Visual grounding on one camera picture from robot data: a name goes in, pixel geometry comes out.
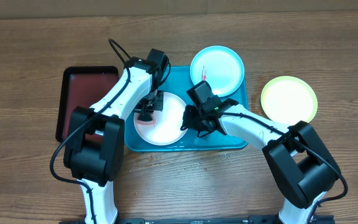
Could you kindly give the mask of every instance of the black cable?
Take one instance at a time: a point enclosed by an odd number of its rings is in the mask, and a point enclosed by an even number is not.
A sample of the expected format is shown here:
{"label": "black cable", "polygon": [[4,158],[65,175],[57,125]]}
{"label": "black cable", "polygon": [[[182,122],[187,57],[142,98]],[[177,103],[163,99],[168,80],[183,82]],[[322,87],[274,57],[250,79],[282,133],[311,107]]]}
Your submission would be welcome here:
{"label": "black cable", "polygon": [[62,182],[66,182],[66,183],[71,183],[71,184],[79,184],[82,185],[83,187],[86,188],[86,193],[89,194],[89,205],[91,207],[91,219],[93,220],[94,224],[97,224],[96,222],[96,215],[94,214],[94,207],[93,207],[93,196],[92,196],[92,189],[89,187],[88,184],[78,181],[78,180],[71,180],[71,179],[67,179],[64,177],[60,177],[59,175],[56,174],[55,169],[53,167],[54,163],[55,163],[55,159],[58,155],[58,153],[60,152],[60,150],[62,150],[62,148],[66,145],[66,143],[68,142],[69,139],[71,139],[79,130],[83,129],[85,126],[87,126],[88,124],[90,124],[90,122],[92,122],[94,119],[96,119],[101,113],[103,113],[103,111],[105,111],[107,108],[109,108],[112,103],[118,98],[119,95],[121,95],[121,93],[125,90],[125,88],[128,86],[129,82],[131,81],[131,72],[129,71],[129,68],[127,66],[125,66],[125,61],[123,59],[123,57],[121,56],[121,54],[117,51],[117,49],[115,48],[115,45],[117,45],[117,47],[119,47],[128,57],[129,55],[126,53],[126,51],[119,45],[117,44],[117,42],[115,42],[112,39],[109,39],[109,43],[112,47],[112,49],[115,51],[115,53],[117,54],[117,56],[122,60],[122,62],[124,63],[124,69],[127,70],[128,72],[128,78],[124,84],[124,86],[118,91],[118,93],[103,107],[101,108],[97,113],[95,113],[94,115],[92,115],[89,119],[87,119],[84,123],[82,123],[77,129],[75,129],[69,136],[67,136],[67,138],[56,148],[55,152],[52,155],[52,158],[50,159],[50,164],[49,164],[49,169],[50,169],[50,173],[53,175],[54,178],[56,178],[57,180],[60,180]]}
{"label": "black cable", "polygon": [[[255,121],[256,123],[262,125],[263,127],[267,128],[267,129],[269,129],[269,130],[271,130],[271,131],[273,131],[273,132],[275,132],[277,134],[280,134],[282,136],[285,135],[285,133],[277,130],[273,126],[269,126],[268,124],[264,123],[263,121],[255,118],[253,116],[249,116],[249,115],[242,114],[242,113],[210,113],[210,114],[204,115],[204,117],[216,116],[216,115],[218,115],[218,116],[222,116],[222,115],[239,116],[241,118],[251,119],[251,120]],[[181,131],[184,131],[185,129],[187,129],[186,125],[191,123],[192,121],[193,121],[193,119],[191,121],[187,122],[186,124],[182,125],[182,127],[180,128]],[[309,217],[306,220],[306,222],[309,223],[311,218],[313,217],[317,207],[319,207],[324,202],[338,200],[338,199],[341,199],[341,198],[345,197],[346,194],[347,194],[347,191],[348,191],[348,186],[347,186],[347,182],[346,182],[345,178],[342,176],[342,174],[338,170],[336,170],[327,160],[325,160],[319,154],[315,153],[313,150],[311,150],[310,148],[305,146],[302,142],[299,142],[296,139],[291,139],[291,141],[294,142],[295,144],[297,144],[299,147],[305,149],[308,153],[310,153],[310,154],[314,155],[315,157],[317,157],[319,160],[321,160],[323,163],[325,163],[330,169],[332,169],[334,171],[334,173],[338,176],[338,178],[341,180],[341,182],[343,184],[343,187],[344,187],[344,190],[343,190],[343,192],[341,194],[339,194],[337,196],[333,196],[333,197],[323,198],[321,200],[318,200],[313,205],[312,211],[310,212]]]}
{"label": "black cable", "polygon": [[305,149],[308,153],[314,155],[315,157],[317,157],[319,160],[321,160],[323,163],[325,163],[329,168],[331,168],[335,174],[339,177],[339,179],[341,180],[342,184],[343,184],[343,192],[337,196],[333,196],[333,197],[328,197],[328,198],[323,198],[321,200],[318,200],[314,205],[313,205],[313,209],[311,211],[311,213],[309,214],[308,219],[306,220],[306,223],[309,223],[311,221],[311,217],[314,215],[317,207],[320,207],[320,205],[324,202],[329,202],[329,201],[333,201],[333,200],[338,200],[341,199],[343,197],[346,196],[347,191],[348,191],[348,186],[346,183],[345,178],[342,176],[341,173],[339,173],[338,170],[336,170],[328,161],[326,161],[325,159],[323,159],[319,154],[315,153],[313,150],[311,150],[310,148],[308,148],[306,145],[302,144],[302,142],[299,142],[296,139],[292,139],[295,144],[297,144],[299,147]]}
{"label": "black cable", "polygon": [[169,74],[171,73],[171,62],[169,62],[169,61],[168,61],[168,66],[169,66],[169,70],[168,70],[167,76],[160,82],[160,86],[162,86],[162,84],[164,84],[165,81],[167,81],[167,78],[168,78]]}

